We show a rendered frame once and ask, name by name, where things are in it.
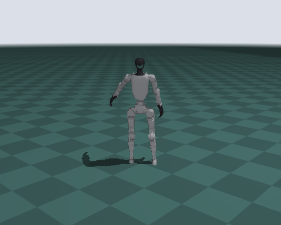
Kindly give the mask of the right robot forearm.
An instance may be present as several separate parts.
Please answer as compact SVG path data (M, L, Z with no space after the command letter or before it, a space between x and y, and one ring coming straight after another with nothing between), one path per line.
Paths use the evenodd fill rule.
M155 99L156 99L157 105L160 105L160 107L161 107L162 103L161 103L160 90L159 89L157 89L157 94L155 94Z

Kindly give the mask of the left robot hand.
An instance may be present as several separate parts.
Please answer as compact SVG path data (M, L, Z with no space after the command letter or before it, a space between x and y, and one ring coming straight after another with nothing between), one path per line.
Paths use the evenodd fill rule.
M110 106L112 106L112 102L113 102L114 99L116 99L116 97L117 97L117 96L113 96L113 95L112 95L112 97L111 97L111 99L110 99Z

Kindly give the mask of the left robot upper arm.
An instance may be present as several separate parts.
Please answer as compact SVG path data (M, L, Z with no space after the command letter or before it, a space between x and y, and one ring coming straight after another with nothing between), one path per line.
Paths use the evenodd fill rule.
M122 80L122 82L120 83L120 89L123 89L125 87L125 85L130 82L131 80L131 74L126 74L124 79Z

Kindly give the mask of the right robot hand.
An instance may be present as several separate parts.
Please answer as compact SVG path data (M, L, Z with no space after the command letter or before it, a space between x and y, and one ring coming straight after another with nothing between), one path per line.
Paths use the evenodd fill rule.
M161 117L163 115L163 106L160 107L160 105L157 105L160 111L160 116Z

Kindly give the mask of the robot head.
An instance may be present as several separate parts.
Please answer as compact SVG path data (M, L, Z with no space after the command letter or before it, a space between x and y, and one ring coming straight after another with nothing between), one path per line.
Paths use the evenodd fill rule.
M137 73L136 73L135 75L145 75L145 74L143 73L143 71L142 71L142 69L144 68L144 64L145 64L145 61L144 61L143 58L137 58L137 59L135 60L135 65L136 65L136 68L137 68ZM141 69L139 69L139 68L137 67L137 65L139 65L139 66L143 65L143 67L142 67Z

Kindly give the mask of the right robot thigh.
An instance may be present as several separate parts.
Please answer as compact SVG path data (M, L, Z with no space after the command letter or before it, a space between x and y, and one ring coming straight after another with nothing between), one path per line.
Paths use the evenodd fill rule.
M149 128L148 138L149 138L149 140L154 141L154 133L155 133L155 112L154 112L154 109L146 107L146 115L147 115L148 128Z

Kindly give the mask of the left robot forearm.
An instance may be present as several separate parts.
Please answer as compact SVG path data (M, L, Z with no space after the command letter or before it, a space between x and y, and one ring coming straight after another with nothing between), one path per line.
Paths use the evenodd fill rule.
M118 86L117 86L117 89L115 90L115 92L114 92L114 94L113 94L113 96L117 96L118 97L118 95L119 95L119 93L122 91L122 89L120 89L120 83L118 84ZM116 98L117 98L116 97Z

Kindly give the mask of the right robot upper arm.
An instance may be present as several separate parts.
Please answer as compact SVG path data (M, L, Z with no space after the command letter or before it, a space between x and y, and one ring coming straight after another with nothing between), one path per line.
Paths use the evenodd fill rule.
M157 94L157 82L156 82L156 78L155 78L155 75L148 75L149 77L149 80L151 82L151 85L152 85L152 89L153 89L153 93L154 94Z

